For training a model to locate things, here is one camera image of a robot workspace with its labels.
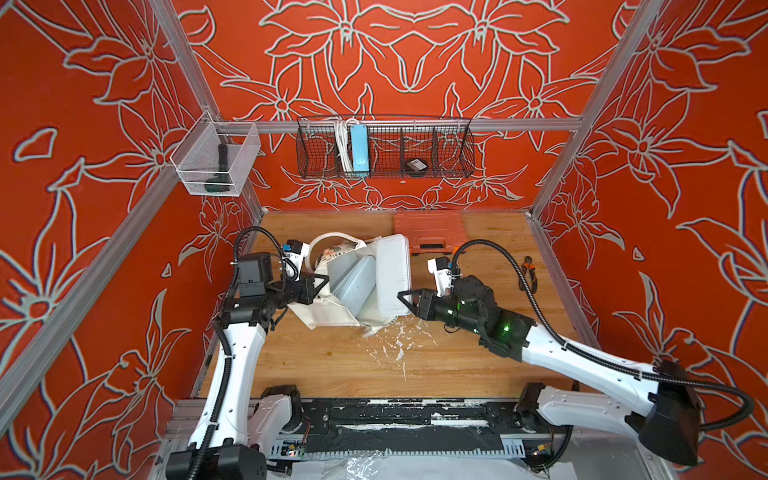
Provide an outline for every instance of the pliers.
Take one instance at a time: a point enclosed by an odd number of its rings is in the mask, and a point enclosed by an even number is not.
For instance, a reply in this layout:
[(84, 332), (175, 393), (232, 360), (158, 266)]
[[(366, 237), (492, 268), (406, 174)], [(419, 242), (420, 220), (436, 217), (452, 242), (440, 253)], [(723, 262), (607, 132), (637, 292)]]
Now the pliers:
[(536, 278), (536, 266), (533, 264), (533, 259), (526, 256), (523, 259), (521, 268), (523, 270), (523, 278), (518, 280), (518, 286), (520, 287), (520, 290), (525, 291), (523, 282), (525, 281), (525, 273), (529, 272), (531, 274), (531, 293), (536, 293), (536, 290), (538, 289), (538, 279)]

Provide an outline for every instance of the orange toolbox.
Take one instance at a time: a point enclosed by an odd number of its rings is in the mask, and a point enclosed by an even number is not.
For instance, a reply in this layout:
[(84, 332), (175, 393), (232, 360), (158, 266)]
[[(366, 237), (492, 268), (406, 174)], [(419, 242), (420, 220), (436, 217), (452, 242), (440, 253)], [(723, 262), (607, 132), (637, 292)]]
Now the orange toolbox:
[(395, 214), (395, 233), (408, 238), (411, 255), (452, 255), (467, 241), (462, 216), (453, 211), (399, 212)]

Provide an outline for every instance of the small black box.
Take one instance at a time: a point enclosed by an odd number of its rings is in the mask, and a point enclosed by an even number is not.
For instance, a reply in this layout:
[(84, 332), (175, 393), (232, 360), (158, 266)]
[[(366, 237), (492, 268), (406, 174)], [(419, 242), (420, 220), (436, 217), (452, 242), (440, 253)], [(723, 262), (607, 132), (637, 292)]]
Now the small black box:
[(266, 285), (272, 281), (272, 259), (268, 253), (249, 253), (238, 259), (240, 269), (240, 296), (266, 294)]

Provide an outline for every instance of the clear plastic basket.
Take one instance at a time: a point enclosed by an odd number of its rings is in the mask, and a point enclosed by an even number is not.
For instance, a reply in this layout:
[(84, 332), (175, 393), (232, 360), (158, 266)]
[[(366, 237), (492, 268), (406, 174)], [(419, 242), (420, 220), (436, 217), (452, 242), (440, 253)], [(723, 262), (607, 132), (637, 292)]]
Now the clear plastic basket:
[[(221, 144), (226, 145), (226, 163), (220, 162)], [(226, 135), (217, 133), (215, 122), (204, 113), (170, 160), (190, 194), (238, 197), (260, 148), (255, 124), (242, 144), (231, 143)]]

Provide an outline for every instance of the wire basket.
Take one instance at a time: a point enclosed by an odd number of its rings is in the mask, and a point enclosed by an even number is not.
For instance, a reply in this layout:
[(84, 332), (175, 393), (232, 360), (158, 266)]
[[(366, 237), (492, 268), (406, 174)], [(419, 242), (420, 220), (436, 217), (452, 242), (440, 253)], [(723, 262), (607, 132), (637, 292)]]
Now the wire basket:
[[(303, 178), (463, 178), (475, 172), (475, 138), (468, 118), (360, 120), (368, 130), (369, 170), (344, 171), (337, 121), (351, 116), (299, 118), (296, 162)], [(347, 142), (349, 158), (352, 142)]]
[(242, 144), (217, 133), (206, 112), (170, 156), (181, 182), (192, 195), (239, 197), (259, 154), (261, 139), (253, 124)]

